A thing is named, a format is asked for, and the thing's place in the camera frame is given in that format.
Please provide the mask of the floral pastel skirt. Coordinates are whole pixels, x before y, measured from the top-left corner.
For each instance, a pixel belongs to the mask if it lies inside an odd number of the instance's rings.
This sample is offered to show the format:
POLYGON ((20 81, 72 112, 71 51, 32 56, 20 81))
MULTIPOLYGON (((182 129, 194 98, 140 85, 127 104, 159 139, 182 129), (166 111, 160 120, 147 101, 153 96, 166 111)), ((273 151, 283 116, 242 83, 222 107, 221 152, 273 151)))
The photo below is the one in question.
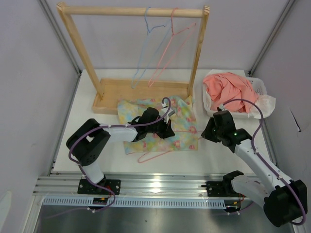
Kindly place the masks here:
MULTIPOLYGON (((170 119, 175 136, 161 139, 155 133, 149 133, 138 142, 124 142, 126 154, 198 149, 198 127, 192 97, 183 100, 179 96, 170 96, 169 99, 174 110, 170 119)), ((120 100, 117 107, 120 123, 125 124, 141 116, 148 107, 161 111, 162 99, 120 100)))

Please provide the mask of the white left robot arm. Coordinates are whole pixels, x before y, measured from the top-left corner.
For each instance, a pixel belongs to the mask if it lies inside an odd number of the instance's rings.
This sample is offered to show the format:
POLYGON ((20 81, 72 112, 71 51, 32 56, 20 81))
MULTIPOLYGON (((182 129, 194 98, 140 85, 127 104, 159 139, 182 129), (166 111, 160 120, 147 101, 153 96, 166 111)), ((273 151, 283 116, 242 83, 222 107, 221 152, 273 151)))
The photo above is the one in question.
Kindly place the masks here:
POLYGON ((82 167, 84 175, 90 179, 88 188, 94 194, 105 190, 105 175, 97 159, 107 143, 138 142, 148 134, 156 134, 161 139, 175 136, 170 117, 174 109, 163 106, 161 111, 147 108, 141 116, 126 125, 101 125, 91 118, 87 120, 66 142, 70 156, 82 167))

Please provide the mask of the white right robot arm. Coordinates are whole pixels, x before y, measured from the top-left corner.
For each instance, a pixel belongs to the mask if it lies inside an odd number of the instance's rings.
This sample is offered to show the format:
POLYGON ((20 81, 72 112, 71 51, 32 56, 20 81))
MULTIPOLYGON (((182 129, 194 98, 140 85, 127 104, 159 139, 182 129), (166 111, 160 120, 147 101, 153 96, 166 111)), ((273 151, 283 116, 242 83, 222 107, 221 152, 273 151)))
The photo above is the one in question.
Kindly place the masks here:
POLYGON ((264 158, 255 146, 254 138, 237 129, 229 111, 218 111, 209 119, 201 136, 223 146, 241 158, 259 181, 249 179, 236 170, 223 176, 222 191, 228 195, 242 194, 260 206, 276 227, 286 223, 302 225, 308 212, 307 187, 293 180, 264 158))

